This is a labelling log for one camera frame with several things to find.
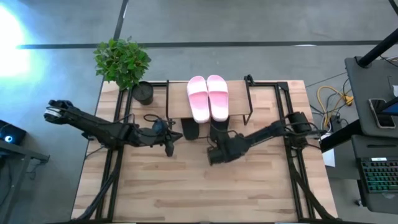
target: gray floor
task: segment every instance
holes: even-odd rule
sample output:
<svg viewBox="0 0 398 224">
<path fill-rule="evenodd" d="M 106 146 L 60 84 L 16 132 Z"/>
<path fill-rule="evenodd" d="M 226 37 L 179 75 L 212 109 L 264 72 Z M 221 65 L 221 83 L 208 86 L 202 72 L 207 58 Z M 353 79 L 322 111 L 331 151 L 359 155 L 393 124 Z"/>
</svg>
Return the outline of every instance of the gray floor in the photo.
<svg viewBox="0 0 398 224">
<path fill-rule="evenodd" d="M 113 36 L 122 0 L 6 0 L 21 25 L 4 35 L 16 44 L 90 44 Z M 387 0 L 130 0 L 121 37 L 137 42 L 381 40 L 398 27 Z M 251 74 L 257 80 L 304 80 L 307 85 L 345 71 L 344 58 L 364 55 L 373 46 L 209 47 L 148 49 L 152 58 L 146 80 L 186 80 L 220 74 L 225 79 Z M 51 155 L 24 181 L 11 223 L 46 223 L 70 218 L 87 141 L 70 126 L 46 123 L 50 99 L 71 100 L 94 113 L 101 77 L 94 71 L 93 49 L 10 50 L 0 56 L 0 119 L 25 129 L 25 145 Z M 398 47 L 385 56 L 398 55 Z M 346 75 L 307 88 L 320 109 L 316 91 L 322 85 L 341 88 Z M 332 93 L 325 90 L 322 100 Z M 354 106 L 340 111 L 354 121 Z M 314 115 L 316 124 L 321 117 Z M 330 179 L 339 217 L 344 220 L 393 223 L 397 215 L 372 213 L 353 204 L 358 188 L 350 180 Z"/>
</svg>

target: black robotic arm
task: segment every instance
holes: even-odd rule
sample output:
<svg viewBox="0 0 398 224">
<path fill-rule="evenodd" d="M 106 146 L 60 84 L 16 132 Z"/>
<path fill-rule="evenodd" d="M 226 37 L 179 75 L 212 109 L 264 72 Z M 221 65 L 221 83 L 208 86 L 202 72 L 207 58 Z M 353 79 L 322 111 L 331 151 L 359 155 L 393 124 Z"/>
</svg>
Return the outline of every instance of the black robotic arm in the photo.
<svg viewBox="0 0 398 224">
<path fill-rule="evenodd" d="M 138 124 L 109 122 L 98 118 L 79 108 L 74 107 L 67 100 L 50 100 L 44 118 L 53 124 L 69 124 L 83 131 L 82 136 L 87 139 L 93 137 L 107 148 L 115 148 L 125 144 L 142 147 L 165 145 L 167 156 L 173 156 L 174 142 L 182 137 L 169 129 L 166 121 L 156 115 L 152 128 L 139 128 Z"/>
<path fill-rule="evenodd" d="M 308 144 L 305 139 L 307 135 L 319 134 L 319 131 L 312 131 L 310 123 L 303 112 L 289 114 L 286 118 L 290 124 L 286 124 L 284 120 L 275 121 L 270 126 L 262 128 L 248 136 L 237 133 L 237 135 L 231 138 L 228 132 L 217 131 L 214 140 L 217 143 L 217 147 L 209 147 L 207 149 L 210 165 L 231 162 L 238 159 L 245 155 L 250 147 L 274 137 L 290 136 L 293 147 L 305 147 Z"/>
</svg>

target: black box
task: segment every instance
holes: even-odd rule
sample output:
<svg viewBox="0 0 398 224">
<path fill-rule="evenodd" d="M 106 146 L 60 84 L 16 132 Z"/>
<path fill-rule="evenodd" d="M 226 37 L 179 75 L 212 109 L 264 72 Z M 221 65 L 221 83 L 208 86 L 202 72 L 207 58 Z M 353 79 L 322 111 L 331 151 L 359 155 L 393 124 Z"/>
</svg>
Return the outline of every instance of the black box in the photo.
<svg viewBox="0 0 398 224">
<path fill-rule="evenodd" d="M 26 131 L 0 120 L 0 139 L 20 146 L 24 140 Z"/>
</svg>

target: wooden tabletop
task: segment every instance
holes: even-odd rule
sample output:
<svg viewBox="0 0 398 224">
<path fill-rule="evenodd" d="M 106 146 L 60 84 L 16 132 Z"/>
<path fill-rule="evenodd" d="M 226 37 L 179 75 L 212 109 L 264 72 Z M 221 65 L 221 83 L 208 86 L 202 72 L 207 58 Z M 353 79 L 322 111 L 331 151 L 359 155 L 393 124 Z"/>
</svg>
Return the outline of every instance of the wooden tabletop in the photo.
<svg viewBox="0 0 398 224">
<path fill-rule="evenodd" d="M 303 81 L 287 81 L 294 111 L 312 114 Z M 241 116 L 232 116 L 229 129 L 245 135 L 279 119 L 272 87 L 250 89 L 254 112 L 247 126 Z M 165 117 L 165 88 L 156 87 L 154 102 L 142 106 L 133 100 L 131 112 L 136 123 L 151 127 L 143 120 L 147 113 Z M 96 115 L 113 120 L 118 97 L 114 83 L 104 83 Z M 120 116 L 124 116 L 126 96 Z M 182 132 L 180 121 L 173 127 Z M 206 136 L 208 124 L 200 125 Z M 289 222 L 297 221 L 282 137 L 250 148 L 240 159 L 210 166 L 206 139 L 175 142 L 173 157 L 164 147 L 124 147 L 123 164 L 116 199 L 114 222 Z M 91 142 L 87 153 L 99 148 Z M 303 151 L 310 189 L 326 210 L 337 217 L 322 154 L 307 147 Z M 91 155 L 84 163 L 72 217 L 81 215 L 98 193 L 106 150 Z M 108 208 L 110 190 L 105 200 Z M 300 193 L 304 215 L 307 209 Z"/>
</svg>

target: table leg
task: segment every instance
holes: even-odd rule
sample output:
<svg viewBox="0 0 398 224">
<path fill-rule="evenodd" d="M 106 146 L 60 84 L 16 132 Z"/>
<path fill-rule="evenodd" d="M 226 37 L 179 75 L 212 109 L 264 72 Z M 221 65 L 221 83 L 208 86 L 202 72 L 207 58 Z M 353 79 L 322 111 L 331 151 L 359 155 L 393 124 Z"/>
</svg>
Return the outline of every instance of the table leg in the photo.
<svg viewBox="0 0 398 224">
<path fill-rule="evenodd" d="M 356 182 L 357 182 L 357 184 L 358 184 L 359 195 L 360 195 L 360 197 L 361 197 L 361 205 L 362 205 L 363 207 L 367 207 L 367 206 L 366 206 L 365 194 L 364 194 L 364 191 L 365 191 L 366 189 L 364 189 L 364 188 L 362 187 L 361 180 L 357 180 Z"/>
<path fill-rule="evenodd" d="M 14 205 L 17 202 L 17 197 L 19 190 L 21 189 L 22 186 L 22 181 L 24 180 L 27 168 L 29 166 L 30 156 L 25 155 L 21 160 L 23 161 L 22 166 L 21 168 L 19 168 L 19 171 L 17 172 L 17 178 L 12 180 L 11 189 L 9 192 L 9 199 L 6 199 L 5 201 L 5 203 L 7 203 L 8 200 L 8 205 L 4 207 L 6 209 L 6 212 L 2 218 L 0 217 L 0 223 L 8 223 L 9 221 L 12 209 L 14 208 Z"/>
<path fill-rule="evenodd" d="M 361 124 L 358 119 L 333 133 L 331 136 L 323 139 L 320 144 L 322 152 L 326 152 L 329 149 L 350 140 L 353 134 L 362 135 Z"/>
</svg>

